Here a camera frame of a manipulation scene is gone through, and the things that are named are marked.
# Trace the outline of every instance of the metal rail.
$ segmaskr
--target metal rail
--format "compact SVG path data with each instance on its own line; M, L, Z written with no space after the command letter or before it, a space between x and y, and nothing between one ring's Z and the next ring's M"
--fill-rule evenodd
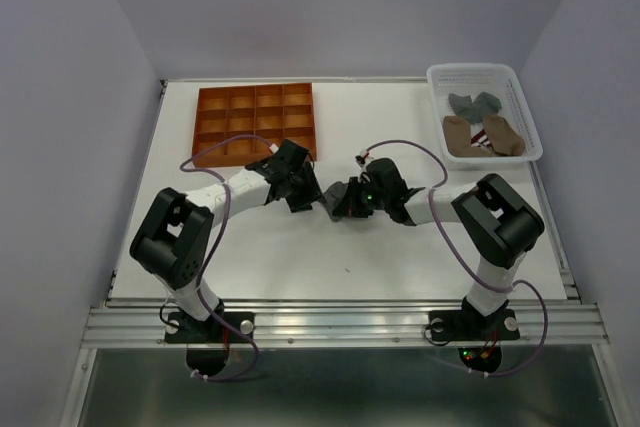
M264 349L431 348L422 335L428 314L457 309L456 302L227 302L227 311L256 314L254 339ZM513 302L522 338L509 345L535 345L542 312L531 302ZM547 344L601 344L608 338L595 305L550 302ZM94 309L83 348L184 348L164 343L157 309ZM202 345L219 347L219 345ZM249 348L235 345L234 348Z

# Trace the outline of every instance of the gray sock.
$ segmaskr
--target gray sock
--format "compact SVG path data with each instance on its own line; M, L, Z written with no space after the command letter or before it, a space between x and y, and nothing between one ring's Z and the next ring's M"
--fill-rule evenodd
M473 99L473 107L480 111L484 119L487 115L497 114L502 108L502 104L495 95L491 95L489 92L481 92Z
M456 94L449 94L449 105L453 109L454 114L462 117L470 124L482 122L482 117L478 117L473 108L470 95L461 97Z
M456 115L470 124L479 124L485 116L496 114L502 108L500 99L488 92L480 93L473 102L470 95L449 94L449 105Z

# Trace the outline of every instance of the white plastic basket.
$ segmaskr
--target white plastic basket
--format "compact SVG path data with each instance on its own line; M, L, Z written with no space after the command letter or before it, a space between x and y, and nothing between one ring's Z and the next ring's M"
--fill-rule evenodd
M427 70L431 87L431 103L434 119L438 124L438 138L442 159L448 168L504 169L523 162L532 162L542 156L538 131L531 118L520 82L511 67L501 64L440 64ZM475 98L481 92L495 95L502 103L499 115L524 139L526 150L518 157L454 157L444 140L442 119L455 115L449 105L449 94L470 95Z

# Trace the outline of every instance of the beige sock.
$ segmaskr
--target beige sock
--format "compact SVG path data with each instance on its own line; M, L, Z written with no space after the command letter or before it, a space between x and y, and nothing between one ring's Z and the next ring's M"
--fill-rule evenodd
M491 114L485 116L482 123L496 154L510 156L524 154L526 150L524 139L511 128L507 119Z
M442 121L442 130L447 149L454 157L494 157L492 152L471 147L471 125L462 117L448 115Z

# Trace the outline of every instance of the glass panel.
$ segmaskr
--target glass panel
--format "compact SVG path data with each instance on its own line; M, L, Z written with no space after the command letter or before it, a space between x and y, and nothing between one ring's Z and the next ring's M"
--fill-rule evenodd
M531 351L504 349L502 368ZM102 350L80 425L615 425L589 346L547 347L529 369L506 379L458 372L431 360L435 355L456 362L457 352L263 352L246 381L205 384L189 378L180 349Z

